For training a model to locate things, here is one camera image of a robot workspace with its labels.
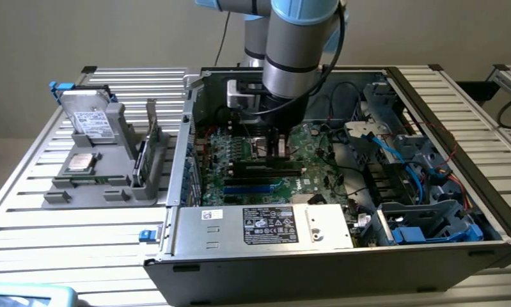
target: white wall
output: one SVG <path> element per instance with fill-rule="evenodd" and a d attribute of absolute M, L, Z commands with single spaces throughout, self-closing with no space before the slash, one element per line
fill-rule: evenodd
<path fill-rule="evenodd" d="M 440 63 L 460 79 L 511 64 L 511 0 L 350 0 L 341 64 Z M 226 14 L 194 0 L 0 0 L 0 138 L 31 138 L 57 105 L 51 80 L 86 65 L 213 65 Z M 231 17 L 222 65 L 243 52 Z"/>

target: blue cable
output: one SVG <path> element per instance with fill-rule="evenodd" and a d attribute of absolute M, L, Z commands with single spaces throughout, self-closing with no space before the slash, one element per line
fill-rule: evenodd
<path fill-rule="evenodd" d="M 373 141 L 380 144 L 380 146 L 386 149 L 386 151 L 389 151 L 392 154 L 394 154 L 400 161 L 402 162 L 402 164 L 406 166 L 406 171 L 408 173 L 412 175 L 413 179 L 416 180 L 416 183 L 417 183 L 417 186 L 418 186 L 418 204 L 421 204 L 424 202 L 424 195 L 425 195 L 425 192 L 424 192 L 424 185 L 421 183 L 421 180 L 418 179 L 418 176 L 417 176 L 417 173 L 416 171 L 413 170 L 413 168 L 406 164 L 406 161 L 404 160 L 404 157 L 402 157 L 402 154 L 396 150 L 396 149 L 392 149 L 378 138 L 373 138 Z"/>

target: motherboard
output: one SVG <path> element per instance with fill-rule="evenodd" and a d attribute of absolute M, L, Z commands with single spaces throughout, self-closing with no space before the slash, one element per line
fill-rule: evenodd
<path fill-rule="evenodd" d="M 337 168 L 317 156 L 329 146 L 321 125 L 290 134 L 290 158 L 266 169 L 265 139 L 247 125 L 210 128 L 203 149 L 203 206 L 347 202 Z"/>

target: robotic arm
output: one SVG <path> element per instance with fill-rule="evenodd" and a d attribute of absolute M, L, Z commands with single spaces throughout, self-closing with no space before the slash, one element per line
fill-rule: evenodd
<path fill-rule="evenodd" d="M 261 116 L 273 127 L 267 137 L 269 154 L 278 155 L 279 139 L 303 118 L 311 93 L 318 92 L 337 64 L 345 39 L 343 4 L 339 0 L 197 0 L 202 6 L 250 14 L 246 18 L 246 55 L 249 63 L 263 66 L 263 90 L 242 91 L 242 98 L 261 96 L 259 109 L 249 116 Z M 339 28 L 341 35 L 331 35 Z M 335 57 L 318 77 L 318 64 L 329 38 L 339 39 Z"/>

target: aluminum extrusion table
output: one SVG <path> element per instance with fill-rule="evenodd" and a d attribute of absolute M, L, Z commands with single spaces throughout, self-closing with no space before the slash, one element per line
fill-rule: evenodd
<path fill-rule="evenodd" d="M 428 66 L 400 69 L 511 206 L 510 136 L 496 129 L 496 122 L 445 72 Z M 157 97 L 159 124 L 174 136 L 182 120 L 185 71 L 101 68 L 89 84 L 110 85 L 127 106 L 129 122 L 141 130 L 149 127 L 146 100 Z M 138 236 L 165 218 L 177 140 L 173 138 L 167 152 L 157 206 L 47 211 L 40 208 L 43 192 L 74 145 L 71 132 L 71 123 L 59 109 L 0 191 L 0 281 L 71 286 L 82 306 L 167 306 L 139 265 L 141 255 L 157 253 L 158 245 L 141 245 Z M 511 266 L 480 272 L 445 293 L 267 305 L 511 306 Z"/>

